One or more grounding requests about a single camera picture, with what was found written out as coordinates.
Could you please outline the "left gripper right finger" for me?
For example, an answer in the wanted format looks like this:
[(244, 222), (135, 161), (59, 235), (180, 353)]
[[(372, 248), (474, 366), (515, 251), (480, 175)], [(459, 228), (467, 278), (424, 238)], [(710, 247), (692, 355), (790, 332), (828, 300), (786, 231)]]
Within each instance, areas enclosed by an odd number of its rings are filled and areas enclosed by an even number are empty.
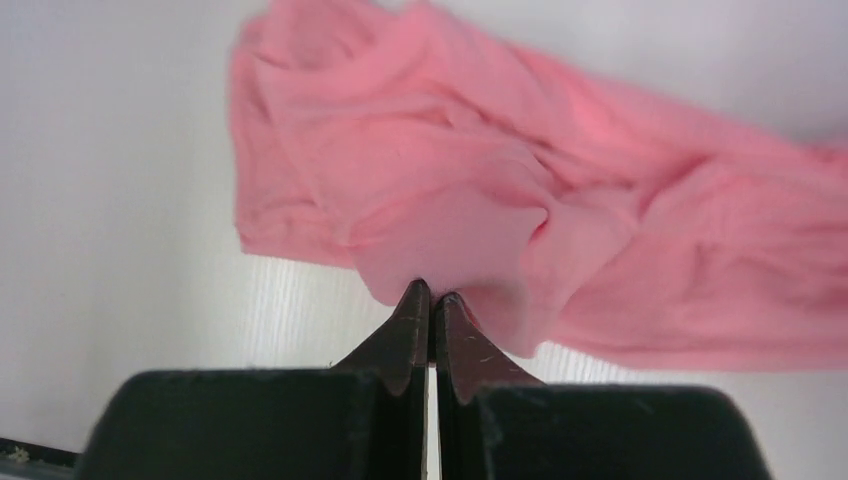
[(736, 404), (694, 385), (547, 384), (472, 323), (433, 314), (446, 479), (767, 479)]

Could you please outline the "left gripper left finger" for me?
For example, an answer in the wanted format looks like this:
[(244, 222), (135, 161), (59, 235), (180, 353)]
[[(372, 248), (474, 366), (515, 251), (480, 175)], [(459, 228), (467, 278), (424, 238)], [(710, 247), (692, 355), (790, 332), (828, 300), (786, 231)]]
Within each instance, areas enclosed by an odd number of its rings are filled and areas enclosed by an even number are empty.
[(420, 479), (430, 291), (329, 368), (148, 371), (98, 420), (78, 479)]

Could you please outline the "pink t shirt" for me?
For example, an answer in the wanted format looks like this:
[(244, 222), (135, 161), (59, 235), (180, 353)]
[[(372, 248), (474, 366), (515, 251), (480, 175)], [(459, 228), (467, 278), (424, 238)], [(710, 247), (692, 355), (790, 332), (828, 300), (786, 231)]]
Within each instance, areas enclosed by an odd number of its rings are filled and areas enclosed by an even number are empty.
[(275, 1), (232, 51), (244, 251), (459, 292), (630, 368), (847, 364), (847, 152), (510, 44), (427, 2)]

